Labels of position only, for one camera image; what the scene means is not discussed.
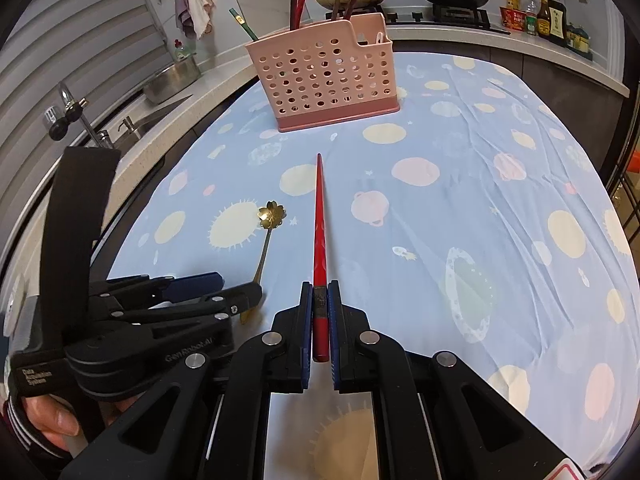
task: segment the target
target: pink utensil holder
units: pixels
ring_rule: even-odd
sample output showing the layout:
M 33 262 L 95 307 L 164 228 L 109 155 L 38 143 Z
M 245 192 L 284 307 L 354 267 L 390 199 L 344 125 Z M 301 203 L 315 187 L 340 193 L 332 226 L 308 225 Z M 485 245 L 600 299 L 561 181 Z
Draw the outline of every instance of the pink utensil holder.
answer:
M 392 41 L 380 13 L 280 32 L 246 48 L 281 132 L 400 109 Z

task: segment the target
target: purple towel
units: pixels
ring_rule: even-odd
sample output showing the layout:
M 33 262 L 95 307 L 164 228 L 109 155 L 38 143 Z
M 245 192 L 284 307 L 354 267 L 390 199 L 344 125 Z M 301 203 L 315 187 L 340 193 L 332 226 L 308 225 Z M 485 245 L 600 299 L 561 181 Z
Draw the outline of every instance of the purple towel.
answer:
M 196 32 L 193 30 L 193 20 L 189 13 L 187 0 L 175 0 L 175 25 L 188 39 L 196 39 Z

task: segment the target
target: white towel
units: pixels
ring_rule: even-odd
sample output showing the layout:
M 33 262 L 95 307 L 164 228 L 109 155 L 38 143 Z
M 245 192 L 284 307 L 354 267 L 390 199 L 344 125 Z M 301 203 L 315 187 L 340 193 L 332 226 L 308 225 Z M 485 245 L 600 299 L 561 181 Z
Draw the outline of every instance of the white towel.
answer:
M 209 34 L 213 30 L 211 13 L 215 8 L 213 0 L 187 0 L 189 13 L 193 20 L 193 29 L 199 40 L 203 34 Z

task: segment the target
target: green chopstick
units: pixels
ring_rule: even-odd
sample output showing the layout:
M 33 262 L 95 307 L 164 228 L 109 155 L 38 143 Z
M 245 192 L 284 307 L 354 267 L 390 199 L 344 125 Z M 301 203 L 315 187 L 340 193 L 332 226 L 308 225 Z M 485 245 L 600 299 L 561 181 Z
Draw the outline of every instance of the green chopstick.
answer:
M 249 27 L 249 25 L 246 24 L 246 21 L 244 20 L 244 18 L 240 16 L 240 14 L 238 14 L 236 10 L 233 8 L 229 9 L 229 12 L 231 12 L 231 15 L 236 19 L 236 22 L 240 23 L 242 28 L 244 28 L 245 32 L 249 35 L 249 37 L 254 41 L 258 41 L 258 36 L 256 36 L 254 32 L 251 30 L 251 27 Z

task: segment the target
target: finger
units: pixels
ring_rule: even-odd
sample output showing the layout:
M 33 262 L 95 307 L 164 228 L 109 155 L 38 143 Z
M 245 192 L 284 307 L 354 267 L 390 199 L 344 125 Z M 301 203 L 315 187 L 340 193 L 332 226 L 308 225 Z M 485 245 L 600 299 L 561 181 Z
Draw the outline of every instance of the finger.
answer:
M 129 397 L 129 399 L 119 400 L 118 402 L 115 403 L 115 405 L 116 405 L 116 408 L 118 408 L 121 413 L 124 413 L 137 400 L 138 400 L 137 397 Z
M 57 446 L 65 451 L 69 451 L 69 448 L 66 446 L 65 439 L 62 438 L 62 435 L 60 435 L 59 433 L 53 433 L 52 431 L 43 431 L 42 434 L 54 446 Z
M 80 433 L 80 425 L 75 416 L 51 397 L 30 397 L 24 403 L 27 417 L 38 430 L 69 436 Z

